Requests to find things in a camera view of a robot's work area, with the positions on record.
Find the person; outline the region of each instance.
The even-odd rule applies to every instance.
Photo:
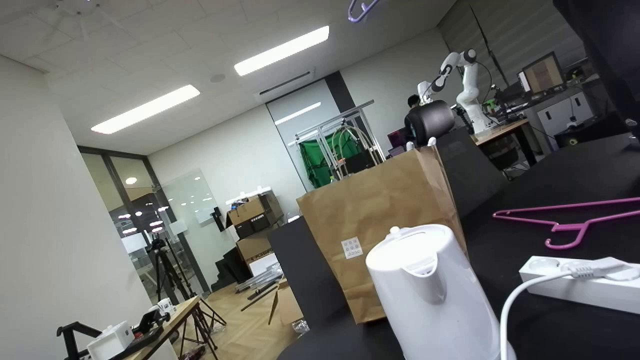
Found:
[[[420,106],[420,97],[417,94],[413,94],[409,96],[406,100],[407,105],[409,105],[409,113],[404,117],[404,142],[414,142],[415,143],[415,130],[411,124],[410,117],[416,116],[412,114],[413,109]]]

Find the herringbone floor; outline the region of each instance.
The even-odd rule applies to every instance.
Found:
[[[227,321],[224,331],[213,334],[213,341],[218,346],[216,355],[219,360],[276,359],[297,337],[291,325],[282,325],[278,309],[271,325],[268,325],[275,291],[240,312],[240,309],[249,303],[246,299],[249,295],[248,292],[236,294],[234,285],[229,285],[209,295],[207,299],[207,303]],[[191,319],[187,324],[186,333],[187,337],[195,338]],[[197,346],[199,345],[187,341],[184,344],[185,352]],[[173,344],[173,348],[180,356],[180,340]],[[202,360],[215,360],[209,348]]]

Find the sticker on paper bag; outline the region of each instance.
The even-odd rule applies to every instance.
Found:
[[[358,237],[350,238],[342,242],[342,248],[344,249],[344,257],[347,259],[355,258],[363,254],[360,247],[360,240]]]

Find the black tabletop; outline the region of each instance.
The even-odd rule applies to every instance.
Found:
[[[462,219],[471,265],[496,314],[522,283],[518,273],[533,255],[577,259],[614,256],[640,263],[640,217],[592,225],[570,250],[544,245],[568,243],[576,233],[551,233],[550,226],[492,218],[501,209],[640,197],[640,146],[628,135],[562,149],[539,162]],[[560,223],[583,222],[640,208],[640,204],[548,211],[537,216]],[[521,294],[509,315],[509,341],[519,360],[640,359],[640,315]],[[355,325],[348,310],[285,349],[279,359],[404,359],[388,322]]]

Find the kettle spout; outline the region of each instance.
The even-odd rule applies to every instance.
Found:
[[[438,266],[437,254],[405,266],[402,270],[413,290],[426,302],[432,305],[444,302],[447,297],[447,283]]]

